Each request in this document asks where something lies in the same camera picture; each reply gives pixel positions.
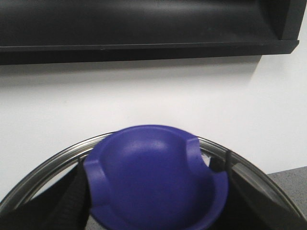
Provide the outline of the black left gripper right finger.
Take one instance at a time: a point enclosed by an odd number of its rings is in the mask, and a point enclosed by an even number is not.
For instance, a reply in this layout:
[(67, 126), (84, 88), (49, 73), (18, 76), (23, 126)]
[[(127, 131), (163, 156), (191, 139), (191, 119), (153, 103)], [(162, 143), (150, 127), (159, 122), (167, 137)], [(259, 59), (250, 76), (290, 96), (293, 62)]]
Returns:
[(211, 159), (214, 172), (226, 171), (229, 192), (212, 230), (305, 230), (307, 221), (295, 213), (251, 167), (235, 160), (228, 150), (225, 160)]

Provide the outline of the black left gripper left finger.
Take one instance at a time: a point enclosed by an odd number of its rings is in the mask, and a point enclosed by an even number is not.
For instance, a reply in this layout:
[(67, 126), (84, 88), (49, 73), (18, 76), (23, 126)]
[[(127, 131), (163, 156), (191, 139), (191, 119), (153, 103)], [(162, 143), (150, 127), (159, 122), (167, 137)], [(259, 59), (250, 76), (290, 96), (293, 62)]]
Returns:
[(90, 196), (83, 161), (33, 200), (0, 217), (2, 230), (83, 230)]

